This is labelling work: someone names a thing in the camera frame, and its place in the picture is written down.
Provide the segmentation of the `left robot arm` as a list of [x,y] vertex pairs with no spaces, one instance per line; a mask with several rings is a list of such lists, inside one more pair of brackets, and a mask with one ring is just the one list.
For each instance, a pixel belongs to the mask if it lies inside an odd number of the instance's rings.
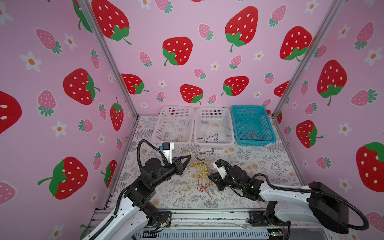
[[[143,165],[141,146],[146,143],[161,155]],[[156,187],[170,180],[174,175],[181,176],[189,165],[190,155],[172,157],[171,143],[155,147],[147,140],[141,140],[137,147],[137,162],[141,174],[119,194],[112,212],[89,234],[85,240],[126,240],[146,226],[151,227],[146,234],[156,235],[167,228],[170,218],[161,219],[159,210],[151,203]]]

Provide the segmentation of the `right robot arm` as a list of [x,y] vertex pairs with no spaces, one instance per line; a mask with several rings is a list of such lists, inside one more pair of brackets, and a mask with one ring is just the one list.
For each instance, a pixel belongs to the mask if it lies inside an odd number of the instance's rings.
[[249,177],[239,166],[226,161],[219,160],[214,167],[217,171],[209,175],[209,179],[219,191],[230,188],[242,198],[268,202],[272,206],[265,213],[267,219],[317,223],[344,235],[350,229],[365,231],[370,226],[358,208],[320,182],[313,182],[310,186],[285,187],[273,185],[265,174]]

